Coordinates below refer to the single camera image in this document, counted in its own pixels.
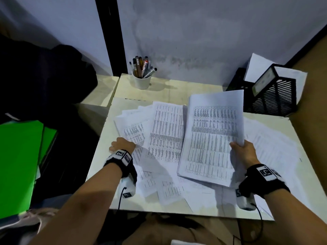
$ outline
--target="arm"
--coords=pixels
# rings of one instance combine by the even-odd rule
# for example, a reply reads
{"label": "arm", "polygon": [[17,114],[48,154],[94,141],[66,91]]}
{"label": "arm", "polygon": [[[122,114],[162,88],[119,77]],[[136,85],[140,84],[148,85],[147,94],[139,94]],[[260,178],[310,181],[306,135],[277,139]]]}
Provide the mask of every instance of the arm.
{"label": "arm", "polygon": [[[132,154],[134,148],[134,143],[119,137],[109,149],[125,149]],[[73,194],[30,245],[92,245],[100,233],[121,177],[119,166],[106,165]]]}
{"label": "arm", "polygon": [[[252,143],[244,141],[240,147],[231,143],[246,169],[259,164]],[[273,191],[264,196],[280,230],[291,244],[326,244],[327,225],[305,205],[285,189]]]}

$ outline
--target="pen holder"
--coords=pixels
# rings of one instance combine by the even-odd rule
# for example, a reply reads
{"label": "pen holder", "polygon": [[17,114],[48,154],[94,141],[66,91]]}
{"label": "pen holder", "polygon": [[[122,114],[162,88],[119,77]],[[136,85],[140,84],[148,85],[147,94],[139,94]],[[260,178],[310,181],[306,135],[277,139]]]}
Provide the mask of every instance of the pen holder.
{"label": "pen holder", "polygon": [[151,76],[149,76],[148,78],[137,78],[136,76],[134,76],[134,72],[132,73],[133,78],[134,78],[134,82],[135,82],[135,87],[138,89],[147,89],[150,85],[150,80],[151,80]]}

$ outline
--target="hand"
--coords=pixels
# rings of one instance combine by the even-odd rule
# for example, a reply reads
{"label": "hand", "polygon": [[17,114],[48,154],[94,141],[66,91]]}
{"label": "hand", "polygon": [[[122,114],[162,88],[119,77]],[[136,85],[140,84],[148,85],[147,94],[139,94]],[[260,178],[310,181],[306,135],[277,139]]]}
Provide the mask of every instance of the hand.
{"label": "hand", "polygon": [[131,155],[136,147],[136,144],[133,142],[127,141],[123,137],[117,137],[117,141],[113,141],[111,143],[111,147],[109,148],[110,151],[116,151],[116,150],[126,150]]}
{"label": "hand", "polygon": [[235,142],[231,142],[229,145],[233,150],[235,150],[237,157],[242,161],[245,169],[248,169],[252,165],[260,164],[253,143],[244,140],[243,147]]}

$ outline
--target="person's left arm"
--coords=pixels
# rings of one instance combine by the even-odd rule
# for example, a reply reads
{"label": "person's left arm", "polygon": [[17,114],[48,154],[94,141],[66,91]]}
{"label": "person's left arm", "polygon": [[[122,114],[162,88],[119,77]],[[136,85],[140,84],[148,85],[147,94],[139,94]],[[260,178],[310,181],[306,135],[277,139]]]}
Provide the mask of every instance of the person's left arm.
{"label": "person's left arm", "polygon": [[[134,148],[134,143],[119,137],[112,142],[110,150],[123,149],[132,154]],[[103,226],[121,177],[118,165],[106,165],[72,195],[29,245],[92,245]]]}

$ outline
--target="person's right arm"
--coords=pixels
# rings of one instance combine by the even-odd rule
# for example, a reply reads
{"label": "person's right arm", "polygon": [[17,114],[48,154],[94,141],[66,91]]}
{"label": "person's right arm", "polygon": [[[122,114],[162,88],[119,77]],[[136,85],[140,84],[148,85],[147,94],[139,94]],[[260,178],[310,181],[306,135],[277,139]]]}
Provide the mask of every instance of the person's right arm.
{"label": "person's right arm", "polygon": [[[241,147],[231,143],[246,169],[260,163],[252,143],[244,141]],[[327,244],[327,225],[316,214],[285,189],[264,196],[281,232],[291,244]]]}

